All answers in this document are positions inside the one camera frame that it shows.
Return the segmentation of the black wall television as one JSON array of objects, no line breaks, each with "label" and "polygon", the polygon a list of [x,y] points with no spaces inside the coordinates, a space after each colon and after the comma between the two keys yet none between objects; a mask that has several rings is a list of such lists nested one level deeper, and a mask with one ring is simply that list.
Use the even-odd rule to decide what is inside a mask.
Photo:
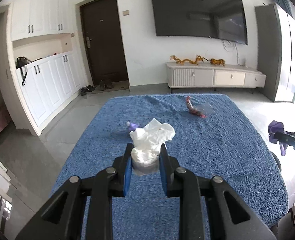
[{"label": "black wall television", "polygon": [[152,0],[157,36],[191,36],[247,44],[242,0]]}]

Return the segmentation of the white shoe cabinet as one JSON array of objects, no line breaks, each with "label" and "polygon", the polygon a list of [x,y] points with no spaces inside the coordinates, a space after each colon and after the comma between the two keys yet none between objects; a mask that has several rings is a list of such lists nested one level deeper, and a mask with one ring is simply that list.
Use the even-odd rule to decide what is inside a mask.
[{"label": "white shoe cabinet", "polygon": [[[38,136],[83,84],[68,0],[0,2],[0,90],[17,129]],[[16,58],[26,57],[26,84]]]}]

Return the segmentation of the grey tall cabinet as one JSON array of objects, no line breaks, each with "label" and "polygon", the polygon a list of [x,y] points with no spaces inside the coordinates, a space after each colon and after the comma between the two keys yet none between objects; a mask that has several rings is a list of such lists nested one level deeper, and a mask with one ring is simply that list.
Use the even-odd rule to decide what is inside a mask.
[{"label": "grey tall cabinet", "polygon": [[262,93],[273,102],[295,96],[295,20],[277,4],[255,8],[258,71],[266,76]]}]

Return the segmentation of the black handbag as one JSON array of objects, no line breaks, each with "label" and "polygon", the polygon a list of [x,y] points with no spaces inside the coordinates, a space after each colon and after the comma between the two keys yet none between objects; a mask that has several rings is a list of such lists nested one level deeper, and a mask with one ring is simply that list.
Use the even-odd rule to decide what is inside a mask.
[{"label": "black handbag", "polygon": [[28,58],[26,57],[17,57],[16,58],[16,68],[20,70],[21,77],[22,77],[22,83],[21,85],[24,86],[26,84],[26,77],[28,74],[28,68],[27,65],[32,63]]}]

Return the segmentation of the dark brown entrance door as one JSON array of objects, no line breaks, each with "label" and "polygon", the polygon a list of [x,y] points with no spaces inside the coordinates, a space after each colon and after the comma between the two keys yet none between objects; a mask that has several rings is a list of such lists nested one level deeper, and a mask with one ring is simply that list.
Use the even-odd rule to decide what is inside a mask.
[{"label": "dark brown entrance door", "polygon": [[80,7],[86,55],[92,81],[127,81],[117,0],[95,0]]}]

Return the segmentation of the golden tiger figurine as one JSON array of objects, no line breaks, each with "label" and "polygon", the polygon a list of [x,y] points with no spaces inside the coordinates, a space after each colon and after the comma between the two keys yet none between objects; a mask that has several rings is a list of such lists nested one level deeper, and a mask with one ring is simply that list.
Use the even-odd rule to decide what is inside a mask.
[{"label": "golden tiger figurine", "polygon": [[224,59],[210,59],[210,63],[215,66],[225,66],[225,60]]}]

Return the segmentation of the purple snack wrapper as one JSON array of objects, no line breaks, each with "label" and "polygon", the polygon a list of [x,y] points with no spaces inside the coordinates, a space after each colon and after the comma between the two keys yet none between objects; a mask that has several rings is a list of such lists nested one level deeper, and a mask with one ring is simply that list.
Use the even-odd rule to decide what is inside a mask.
[{"label": "purple snack wrapper", "polygon": [[285,156],[288,144],[282,140],[282,134],[286,134],[284,124],[273,120],[268,125],[268,139],[273,144],[279,143],[281,155]]}]

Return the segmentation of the dark shoes by door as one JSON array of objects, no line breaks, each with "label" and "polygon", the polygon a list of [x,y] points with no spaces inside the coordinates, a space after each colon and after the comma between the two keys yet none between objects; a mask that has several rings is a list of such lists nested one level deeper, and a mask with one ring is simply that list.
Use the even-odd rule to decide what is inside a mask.
[{"label": "dark shoes by door", "polygon": [[101,80],[98,85],[88,85],[86,87],[82,87],[80,90],[80,95],[85,96],[87,93],[93,92],[96,88],[99,88],[100,91],[104,91],[106,89],[112,89],[114,85],[110,80],[103,81]]}]

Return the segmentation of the white tissue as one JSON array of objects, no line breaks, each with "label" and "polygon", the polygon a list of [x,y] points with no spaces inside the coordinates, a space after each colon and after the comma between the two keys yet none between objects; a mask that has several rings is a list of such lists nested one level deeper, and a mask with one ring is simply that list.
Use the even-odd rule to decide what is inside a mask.
[{"label": "white tissue", "polygon": [[159,170],[161,146],[175,136],[175,129],[167,123],[152,119],[142,128],[129,132],[134,148],[131,151],[132,166],[137,176],[156,173]]}]

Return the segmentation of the white tv console cabinet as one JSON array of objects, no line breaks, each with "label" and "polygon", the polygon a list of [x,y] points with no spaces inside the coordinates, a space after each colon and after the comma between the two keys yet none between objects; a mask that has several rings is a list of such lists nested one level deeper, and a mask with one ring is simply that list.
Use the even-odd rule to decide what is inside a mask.
[{"label": "white tv console cabinet", "polygon": [[167,85],[179,88],[263,88],[265,74],[239,65],[215,66],[208,63],[166,64]]}]

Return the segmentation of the golden dragon figurine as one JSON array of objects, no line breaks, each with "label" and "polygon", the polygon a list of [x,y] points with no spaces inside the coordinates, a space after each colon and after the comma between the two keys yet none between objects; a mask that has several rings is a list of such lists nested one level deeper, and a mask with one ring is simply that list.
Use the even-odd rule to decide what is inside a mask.
[{"label": "golden dragon figurine", "polygon": [[194,60],[191,59],[180,59],[175,55],[171,55],[170,56],[171,60],[174,60],[177,64],[180,64],[181,66],[183,66],[185,63],[190,63],[190,64],[198,64],[199,62],[204,62],[204,61],[208,61],[208,59],[206,59],[205,57],[202,57],[201,55],[196,55]]}]

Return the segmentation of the red clear plastic wrapper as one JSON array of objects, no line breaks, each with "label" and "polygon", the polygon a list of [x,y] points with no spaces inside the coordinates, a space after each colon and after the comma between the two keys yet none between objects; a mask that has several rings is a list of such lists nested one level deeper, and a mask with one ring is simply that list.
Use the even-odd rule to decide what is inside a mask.
[{"label": "red clear plastic wrapper", "polygon": [[213,111],[213,108],[208,103],[200,103],[199,105],[194,106],[190,96],[186,97],[186,107],[191,114],[201,118],[206,118],[207,115]]}]

